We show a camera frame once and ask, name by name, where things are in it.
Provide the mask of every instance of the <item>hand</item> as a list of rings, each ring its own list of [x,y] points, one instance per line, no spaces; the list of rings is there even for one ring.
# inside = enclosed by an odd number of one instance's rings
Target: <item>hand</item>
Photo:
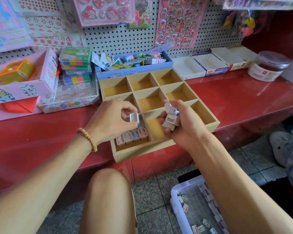
[[[170,128],[165,128],[164,133],[181,148],[189,153],[193,152],[201,136],[209,132],[199,115],[190,106],[185,105],[181,100],[163,100],[164,104],[168,102],[179,110],[181,126],[176,127],[173,132]],[[167,113],[164,111],[160,116],[162,117],[160,123],[163,124]]]
[[[138,110],[129,101],[121,99],[104,101],[86,125],[85,130],[97,145],[101,144],[118,137],[121,133],[137,128],[137,122],[124,121],[133,112]]]

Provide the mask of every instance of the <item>shoe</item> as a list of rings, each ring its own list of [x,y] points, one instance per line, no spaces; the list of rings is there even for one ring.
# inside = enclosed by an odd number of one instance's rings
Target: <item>shoe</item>
[[[274,131],[269,136],[273,155],[277,162],[283,167],[286,167],[286,162],[289,157],[289,154],[283,148],[290,137],[292,137],[292,135],[284,131]]]

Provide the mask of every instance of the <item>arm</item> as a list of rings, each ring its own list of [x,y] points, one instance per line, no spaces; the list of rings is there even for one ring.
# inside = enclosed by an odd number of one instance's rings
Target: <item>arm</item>
[[[137,127],[137,123],[123,120],[131,112],[137,112],[137,109],[130,102],[103,102],[85,129],[96,145],[109,141]],[[77,134],[60,152],[0,195],[0,234],[36,233],[91,150],[90,142],[82,134]]]
[[[165,133],[190,153],[217,200],[229,232],[293,233],[293,219],[246,175],[192,108],[179,100],[170,103],[180,111],[182,127],[173,133],[166,128]]]

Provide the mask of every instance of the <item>jar lid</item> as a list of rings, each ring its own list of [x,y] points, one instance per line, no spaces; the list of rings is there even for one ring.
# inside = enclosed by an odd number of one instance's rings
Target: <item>jar lid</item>
[[[262,51],[258,54],[258,59],[260,59],[264,64],[276,68],[286,68],[291,64],[291,59],[287,58],[277,52]]]

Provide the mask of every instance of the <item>open display box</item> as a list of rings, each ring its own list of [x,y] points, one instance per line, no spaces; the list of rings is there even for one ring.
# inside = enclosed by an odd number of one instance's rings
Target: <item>open display box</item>
[[[148,138],[118,146],[111,140],[112,152],[116,162],[125,161],[146,153],[174,145],[172,139],[164,135],[164,127],[159,119],[165,110],[163,99],[180,99],[200,116],[210,132],[220,122],[173,69],[132,74],[100,80],[102,100],[121,98],[135,105],[139,118],[143,121]]]

